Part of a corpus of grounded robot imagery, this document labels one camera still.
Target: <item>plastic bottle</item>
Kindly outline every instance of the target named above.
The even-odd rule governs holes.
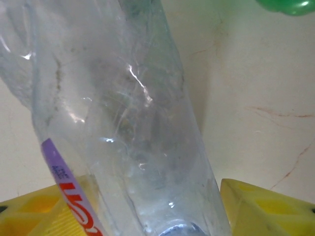
[[[160,1],[1,4],[1,76],[86,233],[229,236]]]
[[[315,0],[257,0],[270,11],[279,11],[286,15],[301,16],[315,11]]]

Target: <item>green plastic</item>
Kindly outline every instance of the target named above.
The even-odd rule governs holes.
[[[257,0],[269,11],[302,16],[315,11],[315,0]]]

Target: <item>yellow plastic object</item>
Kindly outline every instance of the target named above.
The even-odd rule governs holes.
[[[315,236],[315,205],[233,179],[221,196],[233,236]]]
[[[85,189],[88,184],[81,182]],[[86,236],[56,185],[0,203],[0,236]]]

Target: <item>bottle label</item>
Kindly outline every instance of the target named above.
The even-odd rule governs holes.
[[[86,234],[106,236],[89,200],[51,139],[42,143],[42,152],[63,198]]]

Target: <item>clear plastic bottle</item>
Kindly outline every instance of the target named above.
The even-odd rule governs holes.
[[[88,235],[229,236],[160,1],[1,4],[1,76]]]

